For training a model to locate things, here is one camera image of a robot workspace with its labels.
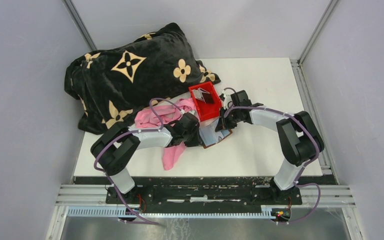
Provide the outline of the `brown leather card holder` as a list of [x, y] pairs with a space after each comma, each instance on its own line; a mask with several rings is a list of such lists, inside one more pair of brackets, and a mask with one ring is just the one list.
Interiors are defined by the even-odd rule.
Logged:
[[204, 149], [220, 143], [233, 133], [231, 129], [216, 130], [218, 125], [219, 119], [216, 119], [210, 124], [199, 128], [199, 136], [202, 140], [202, 146]]

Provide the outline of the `red plastic bin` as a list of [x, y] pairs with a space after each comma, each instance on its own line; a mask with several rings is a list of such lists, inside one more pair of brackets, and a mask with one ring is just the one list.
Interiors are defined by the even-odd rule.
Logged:
[[188, 88], [201, 122], [220, 116], [221, 100], [211, 82]]

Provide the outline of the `stack of cards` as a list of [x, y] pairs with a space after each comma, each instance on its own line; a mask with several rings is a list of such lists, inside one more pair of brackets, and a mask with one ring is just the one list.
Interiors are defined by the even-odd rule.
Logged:
[[213, 100], [212, 94], [203, 89], [203, 88], [196, 88], [192, 89], [192, 95], [197, 101], [201, 101], [206, 104], [214, 104], [215, 101]]

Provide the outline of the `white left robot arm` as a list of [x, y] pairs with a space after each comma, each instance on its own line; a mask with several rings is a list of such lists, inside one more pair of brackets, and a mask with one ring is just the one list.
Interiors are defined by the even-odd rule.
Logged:
[[118, 197], [129, 204], [136, 200], [138, 191], [127, 165], [137, 150], [161, 147], [170, 148], [184, 144], [195, 147], [202, 144], [199, 119], [187, 112], [180, 119], [165, 124], [163, 128], [133, 128], [122, 122], [114, 124], [90, 148], [96, 164], [115, 188]]

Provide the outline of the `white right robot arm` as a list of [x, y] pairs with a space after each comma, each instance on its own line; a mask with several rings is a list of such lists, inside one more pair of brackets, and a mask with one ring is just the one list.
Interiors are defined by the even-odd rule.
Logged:
[[220, 95], [219, 122], [216, 131], [232, 130], [238, 123], [262, 126], [275, 131], [284, 160], [271, 180], [269, 199], [282, 204], [289, 189], [296, 187], [304, 169], [319, 158], [325, 143], [310, 114], [306, 111], [286, 113], [262, 103], [252, 103], [245, 90]]

